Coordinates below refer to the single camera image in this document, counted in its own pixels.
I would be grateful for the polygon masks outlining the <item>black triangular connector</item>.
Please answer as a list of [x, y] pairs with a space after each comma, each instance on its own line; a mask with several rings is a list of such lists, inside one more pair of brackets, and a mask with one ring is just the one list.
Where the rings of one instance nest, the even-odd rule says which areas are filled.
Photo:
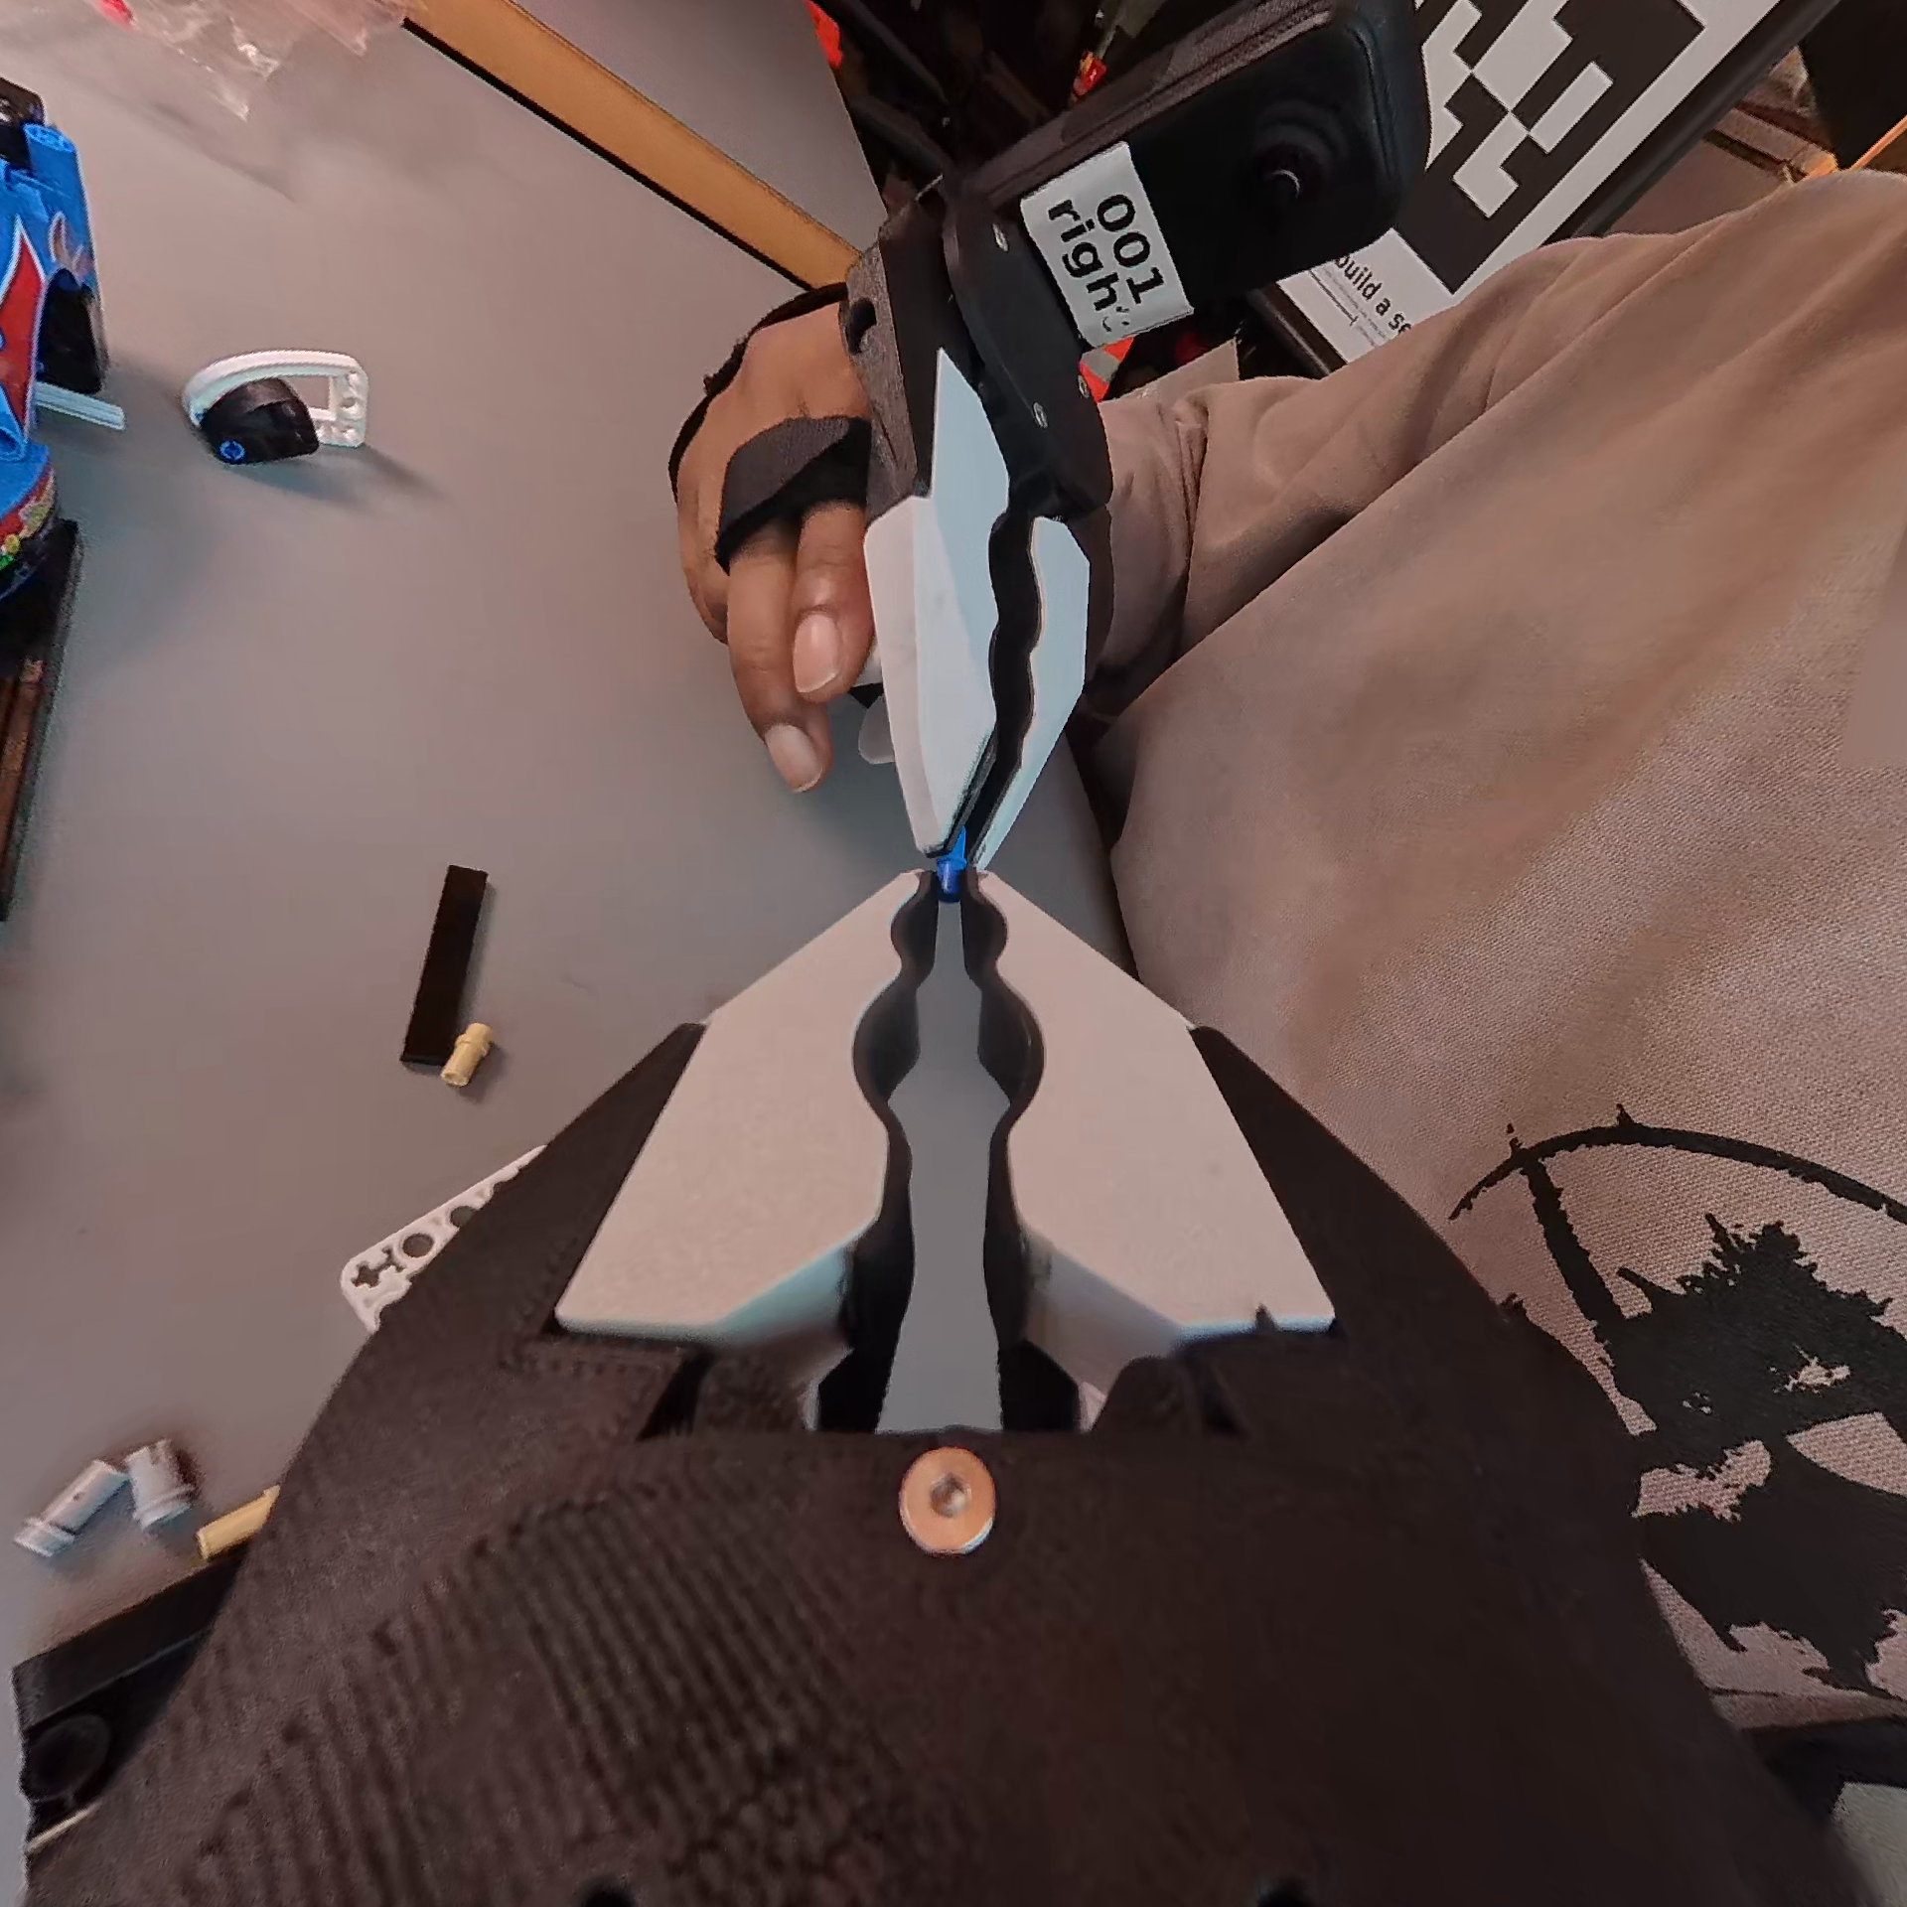
[[278, 374], [250, 376], [213, 398], [199, 418], [199, 433], [209, 450], [209, 441], [217, 438], [246, 438], [253, 450], [246, 465], [310, 458], [320, 450], [311, 409], [294, 383]]

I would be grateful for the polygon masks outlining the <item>pile of clear plastic bags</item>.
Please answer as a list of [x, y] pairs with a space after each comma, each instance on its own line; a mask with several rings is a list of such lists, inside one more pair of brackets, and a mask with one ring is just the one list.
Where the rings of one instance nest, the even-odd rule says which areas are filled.
[[405, 2], [95, 2], [107, 20], [199, 69], [237, 116], [308, 43], [334, 42], [362, 57], [405, 26]]

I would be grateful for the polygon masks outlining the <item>white curved panel piece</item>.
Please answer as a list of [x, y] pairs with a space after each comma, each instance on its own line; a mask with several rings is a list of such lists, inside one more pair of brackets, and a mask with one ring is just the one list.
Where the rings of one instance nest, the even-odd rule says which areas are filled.
[[255, 349], [226, 356], [184, 381], [182, 414], [199, 432], [199, 418], [213, 398], [263, 374], [278, 374], [294, 383], [319, 422], [320, 450], [365, 445], [369, 373], [346, 351]]

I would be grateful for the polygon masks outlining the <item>toy brick race car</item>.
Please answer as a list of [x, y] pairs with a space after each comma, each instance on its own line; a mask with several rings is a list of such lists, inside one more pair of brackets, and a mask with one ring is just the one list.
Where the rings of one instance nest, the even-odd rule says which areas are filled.
[[3, 82], [3, 910], [11, 910], [81, 576], [46, 415], [109, 429], [109, 351], [76, 143]]

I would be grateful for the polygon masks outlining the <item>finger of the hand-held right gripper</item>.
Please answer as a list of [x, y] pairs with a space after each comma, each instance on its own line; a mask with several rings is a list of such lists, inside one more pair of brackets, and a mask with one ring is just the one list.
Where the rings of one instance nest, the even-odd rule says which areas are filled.
[[997, 739], [995, 527], [1010, 471], [976, 389], [940, 349], [924, 493], [868, 523], [866, 569], [892, 758], [919, 852], [997, 852], [1014, 807], [982, 820]]
[[1081, 701], [1096, 563], [1071, 527], [1010, 514], [995, 583], [992, 743], [968, 816], [968, 863], [989, 868]]

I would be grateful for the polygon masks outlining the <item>person's beige sweatshirt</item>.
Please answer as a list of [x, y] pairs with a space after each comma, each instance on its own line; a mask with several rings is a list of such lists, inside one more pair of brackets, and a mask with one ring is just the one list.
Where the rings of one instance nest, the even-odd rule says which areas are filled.
[[1739, 1708], [1902, 1708], [1902, 790], [1863, 630], [1258, 603], [1111, 735], [1135, 960], [1579, 1358]]

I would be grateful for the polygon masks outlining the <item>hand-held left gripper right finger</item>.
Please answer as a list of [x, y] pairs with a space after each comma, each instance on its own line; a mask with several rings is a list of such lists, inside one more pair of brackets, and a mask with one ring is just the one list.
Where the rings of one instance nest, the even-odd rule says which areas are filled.
[[1135, 1361], [1334, 1302], [1201, 1030], [995, 874], [968, 876], [991, 1139], [985, 1291], [1009, 1431], [1081, 1429]]

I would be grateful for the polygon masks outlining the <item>person's right hand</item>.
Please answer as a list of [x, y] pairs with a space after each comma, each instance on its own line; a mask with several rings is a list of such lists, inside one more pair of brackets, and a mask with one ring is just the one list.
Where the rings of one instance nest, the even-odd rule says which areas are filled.
[[815, 790], [831, 767], [829, 708], [875, 641], [868, 512], [826, 499], [764, 525], [729, 563], [713, 554], [724, 474], [748, 441], [802, 415], [868, 415], [837, 302], [760, 324], [684, 441], [674, 468], [679, 558], [706, 632], [729, 652], [742, 711], [781, 781]]

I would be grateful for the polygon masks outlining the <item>dark grey frame piece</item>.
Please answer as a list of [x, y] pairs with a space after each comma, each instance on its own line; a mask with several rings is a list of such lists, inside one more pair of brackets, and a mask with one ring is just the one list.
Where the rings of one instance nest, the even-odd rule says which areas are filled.
[[20, 1661], [11, 1674], [28, 1859], [77, 1825], [126, 1768], [201, 1652], [246, 1554]]

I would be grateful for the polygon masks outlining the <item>white rectangular frame piece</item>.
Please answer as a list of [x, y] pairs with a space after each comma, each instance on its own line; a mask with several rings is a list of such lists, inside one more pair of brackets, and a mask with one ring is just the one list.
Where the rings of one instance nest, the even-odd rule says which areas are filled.
[[494, 1201], [496, 1193], [541, 1153], [543, 1147], [525, 1151], [483, 1180], [468, 1185], [354, 1255], [342, 1269], [342, 1294], [362, 1329], [375, 1332], [381, 1315], [411, 1291], [418, 1277], [448, 1252], [476, 1215]]

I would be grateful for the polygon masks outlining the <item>black white marker sign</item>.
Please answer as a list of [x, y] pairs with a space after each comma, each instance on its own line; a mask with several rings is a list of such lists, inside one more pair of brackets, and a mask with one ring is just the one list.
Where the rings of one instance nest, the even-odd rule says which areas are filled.
[[1313, 374], [1532, 250], [1608, 231], [1831, 2], [1420, 2], [1430, 110], [1394, 225], [1251, 297]]

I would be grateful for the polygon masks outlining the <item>black flat tile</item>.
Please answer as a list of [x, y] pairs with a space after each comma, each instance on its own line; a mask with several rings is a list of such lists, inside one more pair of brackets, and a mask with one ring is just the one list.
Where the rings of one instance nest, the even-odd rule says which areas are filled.
[[488, 872], [451, 866], [436, 900], [413, 1009], [401, 1044], [401, 1062], [441, 1067], [465, 1029], [465, 993], [476, 942], [483, 919]]

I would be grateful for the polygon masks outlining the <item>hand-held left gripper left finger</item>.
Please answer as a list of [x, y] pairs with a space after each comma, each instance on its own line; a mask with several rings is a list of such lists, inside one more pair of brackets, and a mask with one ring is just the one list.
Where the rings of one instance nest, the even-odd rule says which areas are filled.
[[578, 1334], [754, 1354], [819, 1429], [875, 1431], [915, 1286], [938, 888], [905, 874], [715, 1009], [556, 1303]]

